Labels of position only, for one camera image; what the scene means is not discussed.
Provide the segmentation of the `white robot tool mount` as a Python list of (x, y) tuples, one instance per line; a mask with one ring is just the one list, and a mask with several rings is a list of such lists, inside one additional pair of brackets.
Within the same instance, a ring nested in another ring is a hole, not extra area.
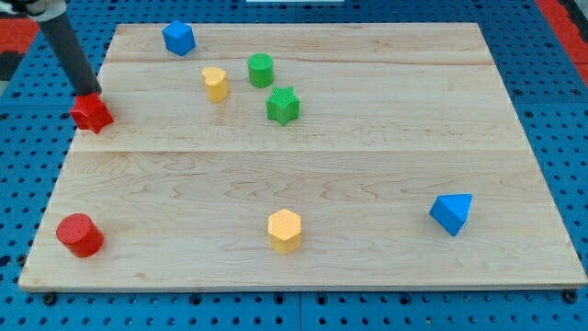
[(24, 15), (36, 22), (50, 21), (66, 12), (65, 0), (1, 0), (1, 12)]

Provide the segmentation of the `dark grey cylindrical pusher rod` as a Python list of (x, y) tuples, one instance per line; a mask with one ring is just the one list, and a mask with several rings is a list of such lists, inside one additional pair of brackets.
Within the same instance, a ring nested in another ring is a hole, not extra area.
[(102, 88), (97, 81), (96, 73), (76, 37), (67, 15), (60, 14), (40, 22), (39, 25), (76, 95), (100, 94)]

